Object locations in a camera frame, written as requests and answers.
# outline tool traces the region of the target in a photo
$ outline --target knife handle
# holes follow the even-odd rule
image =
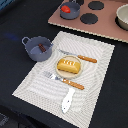
[[[83,86],[83,85],[77,84],[77,83],[72,82],[72,81],[70,81],[70,80],[63,79],[63,82],[64,82],[65,84],[71,85],[71,86],[76,87],[76,88],[78,88],[78,89],[81,89],[81,90],[84,89],[84,86]]]
[[[78,55],[78,58],[80,58],[82,60],[90,61],[90,62],[93,62],[93,63],[97,63],[96,59],[92,59],[92,58],[89,58],[89,57]]]

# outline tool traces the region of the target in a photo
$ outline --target placemat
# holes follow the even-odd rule
[[[13,95],[79,128],[88,128],[114,46],[62,31],[52,43],[52,56],[45,62],[36,63]],[[43,75],[43,71],[56,74],[55,62],[64,56],[57,49],[97,59],[97,63],[82,60],[83,72],[72,81],[82,84],[85,89],[74,88],[76,92],[71,107],[65,114],[61,110],[61,103],[71,86]]]

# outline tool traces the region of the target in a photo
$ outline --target saucepan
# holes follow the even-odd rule
[[[79,16],[79,14],[80,5],[76,3],[76,0],[73,0],[72,2],[65,2],[60,6],[60,16],[64,19],[75,19]]]
[[[24,44],[29,57],[34,61],[37,62],[45,61],[52,54],[53,44],[46,37],[38,36],[38,37],[33,37],[31,39],[28,37],[24,37],[22,39],[22,43]],[[38,46],[39,44],[43,45],[43,47],[45,48],[45,52],[41,51],[41,49]]]
[[[117,9],[116,14],[117,14],[120,26],[123,29],[128,30],[128,4],[119,7]]]

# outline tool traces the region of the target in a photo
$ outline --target fork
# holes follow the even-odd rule
[[[65,84],[71,85],[71,86],[76,87],[76,88],[81,89],[81,90],[84,89],[84,86],[83,86],[83,85],[77,84],[77,83],[72,82],[72,81],[67,80],[67,79],[59,78],[59,77],[57,77],[56,75],[54,75],[53,73],[44,71],[43,74],[44,74],[44,76],[46,76],[47,78],[54,79],[54,80],[60,80],[60,81],[62,81],[62,82],[65,83]]]

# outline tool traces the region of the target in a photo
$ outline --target table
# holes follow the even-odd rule
[[[48,24],[61,3],[62,0],[17,0],[0,12],[0,105],[51,128],[76,128],[12,96],[36,63],[28,57],[22,38],[44,36],[52,41],[59,31],[65,31],[115,45],[89,128],[127,128],[128,44]]]

